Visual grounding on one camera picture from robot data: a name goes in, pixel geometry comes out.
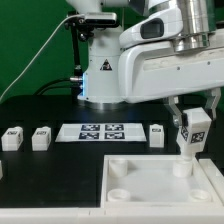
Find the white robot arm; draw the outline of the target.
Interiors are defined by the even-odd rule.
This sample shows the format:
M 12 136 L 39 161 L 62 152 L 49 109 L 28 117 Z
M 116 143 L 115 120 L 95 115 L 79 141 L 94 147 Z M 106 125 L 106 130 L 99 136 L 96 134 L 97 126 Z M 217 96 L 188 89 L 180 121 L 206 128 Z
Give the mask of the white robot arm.
M 76 10 L 88 67 L 78 100 L 96 108 L 163 99 L 182 126 L 175 98 L 205 91 L 216 118 L 224 87 L 224 28 L 214 0 L 66 0 Z

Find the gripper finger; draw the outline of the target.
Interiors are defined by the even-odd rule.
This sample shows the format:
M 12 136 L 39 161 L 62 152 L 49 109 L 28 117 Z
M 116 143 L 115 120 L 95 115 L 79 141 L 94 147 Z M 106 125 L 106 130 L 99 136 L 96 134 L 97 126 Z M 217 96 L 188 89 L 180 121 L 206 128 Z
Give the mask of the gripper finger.
M 221 98 L 221 89 L 219 87 L 209 89 L 205 92 L 206 96 L 206 105 L 205 105 L 205 110 L 209 117 L 212 120 L 215 120 L 217 118 L 216 115 L 216 108 L 218 106 L 219 100 Z
M 171 113 L 173 117 L 174 125 L 179 128 L 182 125 L 182 113 L 179 110 L 177 104 L 179 103 L 179 99 L 177 96 L 169 96 L 164 100 L 164 106 Z

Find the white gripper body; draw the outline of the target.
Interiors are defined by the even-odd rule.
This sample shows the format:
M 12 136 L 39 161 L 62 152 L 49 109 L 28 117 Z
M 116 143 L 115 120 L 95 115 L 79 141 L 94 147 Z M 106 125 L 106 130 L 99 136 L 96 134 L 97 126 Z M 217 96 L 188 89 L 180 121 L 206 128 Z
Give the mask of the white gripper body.
M 200 45 L 175 49 L 183 22 L 149 17 L 120 35 L 119 89 L 128 103 L 138 103 L 224 86 L 224 28 L 201 33 Z

